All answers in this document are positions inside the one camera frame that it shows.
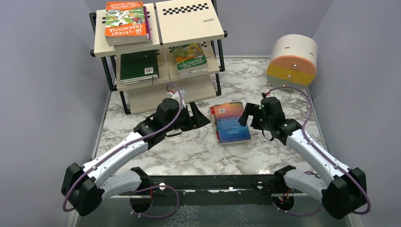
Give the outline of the green 104-storey treehouse book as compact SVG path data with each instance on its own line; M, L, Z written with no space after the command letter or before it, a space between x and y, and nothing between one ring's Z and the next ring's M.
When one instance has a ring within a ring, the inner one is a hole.
M202 43L174 46L172 52L179 73L207 68L207 58Z

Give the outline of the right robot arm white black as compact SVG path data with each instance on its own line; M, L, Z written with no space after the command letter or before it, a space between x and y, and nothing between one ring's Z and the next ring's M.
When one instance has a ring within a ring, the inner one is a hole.
M274 173L275 189L283 192L299 190L318 200L335 219L356 213L364 205L370 211L365 173L335 159L314 142L304 126L294 119L287 119L277 98L263 96L259 105L247 103L238 120L240 125L245 126L250 116L253 129L269 131L273 139L299 154L318 174L308 175L288 165Z

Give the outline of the plain dark green book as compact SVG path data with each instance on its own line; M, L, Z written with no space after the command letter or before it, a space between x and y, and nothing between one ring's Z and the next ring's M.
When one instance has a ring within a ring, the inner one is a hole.
M122 54L120 80L123 84L158 79L157 51L148 50Z

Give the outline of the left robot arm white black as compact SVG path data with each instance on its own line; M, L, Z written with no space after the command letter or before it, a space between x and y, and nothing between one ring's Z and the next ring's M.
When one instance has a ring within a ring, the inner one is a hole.
M162 142L168 132L191 131L211 123L194 102L189 108L190 111L180 99L165 98L156 112L138 123L117 146L81 166L77 163L69 165L61 187L65 197L63 210L75 210L83 217L92 213L106 198L138 190L148 180L141 168L135 167L123 175L115 175L115 172Z

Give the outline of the dark bottom book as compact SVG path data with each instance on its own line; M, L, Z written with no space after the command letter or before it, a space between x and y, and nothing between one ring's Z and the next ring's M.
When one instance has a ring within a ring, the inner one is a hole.
M234 144L248 142L251 139L247 126L239 123L239 118L244 112L242 102L214 105L214 125L220 144Z

